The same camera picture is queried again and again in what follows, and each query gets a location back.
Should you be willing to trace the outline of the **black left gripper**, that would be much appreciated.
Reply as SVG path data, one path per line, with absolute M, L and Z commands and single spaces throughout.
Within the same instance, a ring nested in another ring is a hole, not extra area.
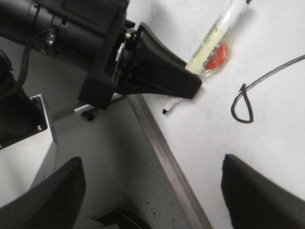
M 79 101 L 106 110 L 117 89 L 112 76 L 116 55 L 125 41 L 128 0 L 116 0 L 113 19 L 83 82 Z M 199 77 L 185 69 L 186 62 L 170 51 L 147 24 L 140 23 L 126 66 L 126 94 L 162 94 L 192 99 L 202 85 Z

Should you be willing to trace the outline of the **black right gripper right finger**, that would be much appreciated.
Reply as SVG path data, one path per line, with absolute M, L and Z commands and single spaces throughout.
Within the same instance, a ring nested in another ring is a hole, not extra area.
M 303 229 L 305 202 L 238 157 L 223 161 L 221 190 L 235 229 Z

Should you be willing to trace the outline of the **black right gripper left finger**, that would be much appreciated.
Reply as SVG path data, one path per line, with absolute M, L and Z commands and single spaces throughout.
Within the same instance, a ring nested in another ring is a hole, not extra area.
M 71 229 L 85 194 L 80 157 L 0 209 L 2 229 Z

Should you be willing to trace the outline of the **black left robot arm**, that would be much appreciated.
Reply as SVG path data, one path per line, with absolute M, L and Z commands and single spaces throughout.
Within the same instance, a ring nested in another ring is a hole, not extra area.
M 0 34 L 87 72 L 79 101 L 106 109 L 114 94 L 192 99 L 201 80 L 145 23 L 126 18 L 127 0 L 3 0 Z

